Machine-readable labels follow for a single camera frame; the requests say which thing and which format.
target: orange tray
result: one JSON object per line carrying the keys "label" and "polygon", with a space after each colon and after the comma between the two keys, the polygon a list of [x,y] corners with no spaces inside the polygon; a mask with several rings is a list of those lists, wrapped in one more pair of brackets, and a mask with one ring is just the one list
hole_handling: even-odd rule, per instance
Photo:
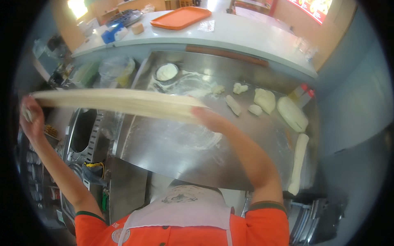
{"label": "orange tray", "polygon": [[165,29],[181,30],[210,16],[211,14],[212,12],[207,9],[198,7],[182,7],[151,20],[151,25]]}

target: white countertop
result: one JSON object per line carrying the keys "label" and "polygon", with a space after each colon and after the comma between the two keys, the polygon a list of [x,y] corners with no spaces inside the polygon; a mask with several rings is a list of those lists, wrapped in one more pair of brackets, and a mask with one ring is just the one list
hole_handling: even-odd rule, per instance
{"label": "white countertop", "polygon": [[267,23],[227,13],[213,12],[202,21],[215,20],[214,32],[198,31],[197,22],[182,30],[167,30],[153,27],[150,21],[170,11],[159,11],[144,14],[140,22],[145,31],[134,35],[129,27],[129,33],[120,41],[104,44],[98,35],[89,37],[74,51],[72,57],[84,55],[106,47],[125,46],[131,44],[178,43],[205,45],[224,48],[251,54],[286,65],[303,72],[313,78],[317,73],[305,55],[294,47],[297,37],[278,27]]}

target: stainless steel counter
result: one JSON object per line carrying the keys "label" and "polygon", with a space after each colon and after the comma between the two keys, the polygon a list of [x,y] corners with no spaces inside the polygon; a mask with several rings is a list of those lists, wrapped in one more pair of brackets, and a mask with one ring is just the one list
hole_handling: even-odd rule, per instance
{"label": "stainless steel counter", "polygon": [[[173,85],[158,87],[152,73],[168,62],[177,64],[181,74]],[[249,90],[233,94],[235,82],[246,83]],[[263,113],[257,117],[247,108],[253,104],[255,88],[272,90],[278,99],[300,83],[269,68],[228,58],[189,52],[153,52],[141,65],[132,88],[199,98],[267,152],[279,170],[283,189],[287,190],[298,134],[285,123],[277,109],[271,116]],[[209,93],[214,85],[225,86],[225,92],[219,96]],[[243,108],[240,117],[226,105],[224,97],[228,94]],[[304,112],[309,118],[306,133],[310,144],[301,174],[301,189],[312,185],[316,172],[318,114],[315,101],[309,102]],[[126,115],[116,156],[171,178],[212,187],[252,190],[227,139],[204,126]]]}

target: shirt logo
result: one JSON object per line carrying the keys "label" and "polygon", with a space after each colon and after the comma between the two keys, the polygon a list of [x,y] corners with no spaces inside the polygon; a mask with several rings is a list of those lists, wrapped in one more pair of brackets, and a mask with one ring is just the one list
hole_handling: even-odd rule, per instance
{"label": "shirt logo", "polygon": [[[111,237],[112,237],[112,241],[114,241],[115,243],[119,243],[119,238],[121,237],[121,233],[122,233],[123,228],[119,228],[115,231],[113,231]],[[125,233],[125,237],[123,238],[123,242],[126,242],[127,239],[130,236],[130,230],[127,229],[126,233]]]}

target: white apron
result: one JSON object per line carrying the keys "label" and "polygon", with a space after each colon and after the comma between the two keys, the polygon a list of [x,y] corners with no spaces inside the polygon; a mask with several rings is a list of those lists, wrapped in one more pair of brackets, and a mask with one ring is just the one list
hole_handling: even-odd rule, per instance
{"label": "white apron", "polygon": [[227,245],[232,246],[230,214],[231,208],[217,191],[194,185],[172,187],[164,196],[128,216],[118,246],[122,246],[128,229],[144,226],[217,227],[226,230]]}

